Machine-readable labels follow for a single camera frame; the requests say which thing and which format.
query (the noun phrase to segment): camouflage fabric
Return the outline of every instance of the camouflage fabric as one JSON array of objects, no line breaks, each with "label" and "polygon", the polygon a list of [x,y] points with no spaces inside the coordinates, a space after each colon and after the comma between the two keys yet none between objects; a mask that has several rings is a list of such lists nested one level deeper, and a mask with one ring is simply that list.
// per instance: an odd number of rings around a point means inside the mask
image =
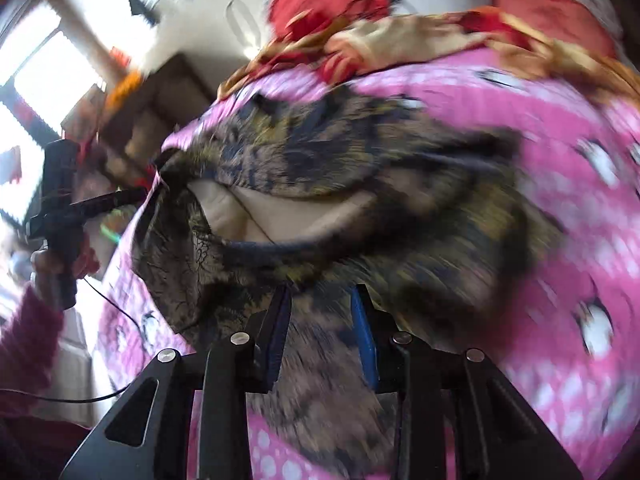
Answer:
[{"label": "camouflage fabric", "polygon": [[[460,131],[347,88],[305,105],[254,96],[185,152],[164,154],[162,184],[136,229],[134,270],[198,349],[242,329],[274,285],[289,282],[280,378],[249,405],[328,471],[384,470],[396,400],[366,387],[350,287],[366,283],[400,326],[431,341],[499,315],[514,278],[561,237],[515,189],[518,139],[506,128]],[[347,190],[375,200],[313,240],[259,244],[212,234],[186,187],[198,178],[296,200]]]}]

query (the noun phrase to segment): silver bolt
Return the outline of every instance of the silver bolt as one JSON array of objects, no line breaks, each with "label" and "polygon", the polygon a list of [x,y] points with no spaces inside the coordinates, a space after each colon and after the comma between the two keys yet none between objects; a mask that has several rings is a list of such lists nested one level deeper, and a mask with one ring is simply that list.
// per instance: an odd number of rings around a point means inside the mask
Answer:
[{"label": "silver bolt", "polygon": [[399,345],[408,345],[413,337],[408,332],[396,332],[393,336],[395,343]]},{"label": "silver bolt", "polygon": [[247,332],[236,332],[231,336],[231,342],[234,345],[243,345],[249,342],[249,335]]},{"label": "silver bolt", "polygon": [[158,354],[158,361],[161,363],[170,363],[175,359],[175,350],[171,350],[170,348],[165,348],[161,350]]},{"label": "silver bolt", "polygon": [[481,363],[484,361],[484,352],[478,348],[470,348],[466,351],[466,358],[472,363]]}]

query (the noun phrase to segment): person's hand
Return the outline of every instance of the person's hand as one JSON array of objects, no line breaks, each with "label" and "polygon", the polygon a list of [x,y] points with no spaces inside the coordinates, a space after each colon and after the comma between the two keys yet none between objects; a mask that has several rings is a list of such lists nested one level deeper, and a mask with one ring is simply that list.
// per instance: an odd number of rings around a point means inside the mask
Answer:
[{"label": "person's hand", "polygon": [[[56,276],[63,272],[63,263],[52,251],[44,249],[31,255],[31,265],[34,270],[31,281],[38,297],[53,308],[60,308],[60,305],[55,304],[52,287]],[[85,234],[80,256],[74,262],[71,272],[76,280],[82,280],[86,275],[98,272],[99,269],[100,263],[95,257],[95,251],[89,245],[89,237]]]}]

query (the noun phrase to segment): pink bedsheet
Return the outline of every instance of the pink bedsheet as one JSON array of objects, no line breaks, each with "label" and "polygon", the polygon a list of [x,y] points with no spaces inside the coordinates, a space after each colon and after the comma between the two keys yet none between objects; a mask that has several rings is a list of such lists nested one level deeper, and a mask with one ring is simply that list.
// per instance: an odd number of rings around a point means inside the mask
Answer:
[{"label": "pink bedsheet", "polygon": [[[487,81],[484,71],[495,65],[494,54],[480,49],[365,76],[354,87],[420,99],[431,114],[458,126],[502,125],[525,134],[522,189],[562,222],[568,238],[556,256],[523,280],[510,307],[478,335],[477,344],[532,404],[586,480],[594,480],[620,452],[640,416],[640,340],[635,337],[640,333],[640,200],[634,167],[625,155],[633,135],[640,135],[640,115],[622,102],[597,110],[560,80],[505,79],[510,86]],[[311,101],[326,86],[305,67],[268,76],[237,99],[214,104],[199,121],[170,136],[165,147],[187,146],[257,91]],[[616,161],[617,183],[605,184],[578,152],[584,139],[599,143]],[[191,351],[131,271],[134,224],[114,254],[104,288],[143,326],[145,351],[131,323],[107,304],[98,348],[117,386],[131,381],[162,348]],[[576,321],[581,303],[598,305],[612,325],[612,336],[604,348],[600,341],[593,355]],[[333,478],[281,443],[260,417],[250,414],[249,428],[255,478]],[[195,438],[195,424],[192,433]]]}]

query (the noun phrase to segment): jacket sleeve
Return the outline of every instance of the jacket sleeve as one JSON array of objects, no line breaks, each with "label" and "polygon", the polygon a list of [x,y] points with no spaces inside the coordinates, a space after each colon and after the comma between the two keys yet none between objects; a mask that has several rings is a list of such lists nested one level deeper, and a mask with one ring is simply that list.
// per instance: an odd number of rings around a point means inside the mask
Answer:
[{"label": "jacket sleeve", "polygon": [[[0,333],[0,388],[34,394],[50,385],[64,315],[42,302],[31,284]],[[0,416],[25,415],[37,400],[0,392]]]}]

